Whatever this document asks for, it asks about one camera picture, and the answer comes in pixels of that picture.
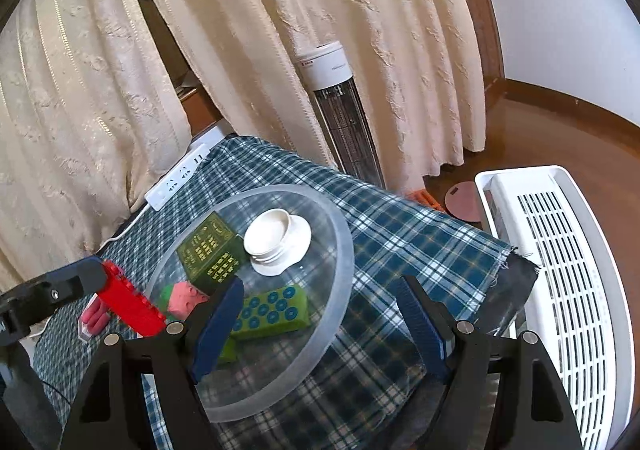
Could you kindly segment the large pink foam loop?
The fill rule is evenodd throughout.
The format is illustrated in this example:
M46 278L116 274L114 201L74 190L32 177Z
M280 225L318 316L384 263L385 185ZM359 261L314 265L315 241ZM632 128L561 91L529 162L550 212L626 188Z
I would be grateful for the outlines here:
M79 318L81 332L90 337L99 335L110 320L110 309L98 295L94 295Z

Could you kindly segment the red toy brick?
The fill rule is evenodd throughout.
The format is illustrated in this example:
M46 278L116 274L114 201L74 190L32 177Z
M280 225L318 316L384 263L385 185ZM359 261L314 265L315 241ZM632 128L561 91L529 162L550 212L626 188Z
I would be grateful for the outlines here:
M152 337L165 329L166 317L125 277L111 260L103 260L106 275L98 297L117 317L142 337Z

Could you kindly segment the green brick blue dots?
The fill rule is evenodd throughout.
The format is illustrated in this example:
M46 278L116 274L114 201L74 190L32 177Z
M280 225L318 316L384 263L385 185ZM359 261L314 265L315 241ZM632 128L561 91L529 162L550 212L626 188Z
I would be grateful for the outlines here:
M222 346L221 353L218 357L217 364L233 363L238 360L238 349L236 349L236 340L233 337L229 337Z
M234 322L231 336L236 340L258 340L309 326L308 298L298 285L286 285L248 296Z

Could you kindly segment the pink toy brick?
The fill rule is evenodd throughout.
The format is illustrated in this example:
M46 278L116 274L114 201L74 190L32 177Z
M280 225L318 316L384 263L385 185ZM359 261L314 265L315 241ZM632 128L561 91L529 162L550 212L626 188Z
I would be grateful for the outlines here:
M180 321L186 320L200 303L206 303L208 296L189 282L172 285L167 303L167 313Z

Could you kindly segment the dark green gold-print box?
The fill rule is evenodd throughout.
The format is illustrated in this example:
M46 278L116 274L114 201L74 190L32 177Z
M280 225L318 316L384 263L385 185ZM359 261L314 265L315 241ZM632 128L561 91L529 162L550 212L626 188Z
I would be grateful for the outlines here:
M212 295L248 262L242 237L218 214L209 214L177 247L186 278L200 292Z

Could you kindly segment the white blue medicine box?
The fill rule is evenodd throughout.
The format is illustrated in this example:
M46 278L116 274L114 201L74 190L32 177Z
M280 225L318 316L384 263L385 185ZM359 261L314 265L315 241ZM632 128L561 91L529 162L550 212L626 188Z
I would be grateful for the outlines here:
M94 336L94 325L98 322L102 315L99 296L93 294L89 299L87 305L82 309L81 315L77 322L77 335L78 340L83 343L88 343Z

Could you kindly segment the green toy brick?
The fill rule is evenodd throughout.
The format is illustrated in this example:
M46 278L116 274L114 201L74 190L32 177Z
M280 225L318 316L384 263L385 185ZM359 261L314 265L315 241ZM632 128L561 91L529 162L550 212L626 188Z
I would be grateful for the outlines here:
M158 296L156 306L165 315L169 315L168 305L169 305L169 300L170 300L173 289L174 289L174 285L168 284L163 287L163 289L160 291L160 296Z

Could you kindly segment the clear plastic bowl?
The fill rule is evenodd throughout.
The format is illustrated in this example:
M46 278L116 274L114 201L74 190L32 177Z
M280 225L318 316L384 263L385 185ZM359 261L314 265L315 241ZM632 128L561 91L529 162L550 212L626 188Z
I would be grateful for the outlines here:
M317 366L345 317L355 260L346 219L324 195L303 185L268 185L225 199L198 213L180 233L185 240L210 214L242 235L260 214L282 208L310 226L305 255L266 277L244 263L236 275L244 303L231 331L231 357L196 386L213 423L249 418L288 396Z

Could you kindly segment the white slatted plastic basket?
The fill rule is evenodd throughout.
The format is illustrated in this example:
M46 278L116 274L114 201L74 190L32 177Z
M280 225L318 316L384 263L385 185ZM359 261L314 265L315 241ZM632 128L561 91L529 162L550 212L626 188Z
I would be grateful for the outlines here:
M632 418L636 358L624 285L596 215L561 166L482 171L474 184L483 229L539 269L511 333L539 335L584 447L613 448Z

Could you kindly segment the blue plaid tablecloth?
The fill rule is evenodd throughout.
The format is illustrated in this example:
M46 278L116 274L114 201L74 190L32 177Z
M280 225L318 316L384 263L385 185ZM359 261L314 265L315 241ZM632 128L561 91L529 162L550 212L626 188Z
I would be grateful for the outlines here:
M347 283L344 319L314 370L276 404L216 428L226 449L367 449L378 446L426 383L401 319L394 284L412 275L462 320L477 318L504 280L512 248L472 225L387 193L253 137L219 142L179 194L104 248L138 288L178 237L229 202L224 220L244 232L271 207L303 216L312 240L279 277L250 267L248 294L303 288L311 322L326 310L335 279Z

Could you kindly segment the round pink disc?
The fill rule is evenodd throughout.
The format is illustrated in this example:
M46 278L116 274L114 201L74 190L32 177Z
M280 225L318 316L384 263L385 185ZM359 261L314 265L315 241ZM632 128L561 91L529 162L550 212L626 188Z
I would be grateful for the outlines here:
M454 184L445 194L445 207L450 215L465 222L480 222L480 201L475 184L463 181Z

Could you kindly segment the white power strip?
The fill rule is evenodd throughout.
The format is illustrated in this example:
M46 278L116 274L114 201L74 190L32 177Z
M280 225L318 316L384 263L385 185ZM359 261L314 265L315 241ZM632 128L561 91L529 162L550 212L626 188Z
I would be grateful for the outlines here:
M209 148L205 144L186 153L171 170L162 176L152 188L145 193L145 200L154 210L160 210L167 204L188 182L198 169L198 166L205 161Z

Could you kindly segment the orange ridged mat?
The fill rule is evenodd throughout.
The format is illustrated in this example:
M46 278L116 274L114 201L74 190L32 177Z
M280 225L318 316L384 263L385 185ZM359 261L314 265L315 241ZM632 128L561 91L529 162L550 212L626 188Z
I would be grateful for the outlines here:
M445 208L442 207L442 205L440 205L439 202L437 202L436 199L434 199L434 197L431 196L431 194L428 193L428 191L425 189L408 193L407 199L410 199L410 201L419 203L422 206L430 207L431 209L441 211L442 213L445 212Z

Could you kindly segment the cream patterned curtain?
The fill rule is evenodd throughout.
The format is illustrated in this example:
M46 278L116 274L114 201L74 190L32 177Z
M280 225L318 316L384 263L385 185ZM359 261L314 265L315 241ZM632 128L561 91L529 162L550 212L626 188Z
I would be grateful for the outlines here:
M236 132L335 157L296 61L340 42L386 185L485 146L465 0L153 0ZM96 251L189 148L138 0L17 0L1 23L1 286Z

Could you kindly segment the white tower heater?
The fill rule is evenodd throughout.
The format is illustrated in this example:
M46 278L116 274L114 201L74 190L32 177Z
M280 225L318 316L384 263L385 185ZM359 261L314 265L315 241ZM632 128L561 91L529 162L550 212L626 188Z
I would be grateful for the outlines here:
M349 175L385 188L384 176L352 68L342 44L332 41L296 56L338 163Z

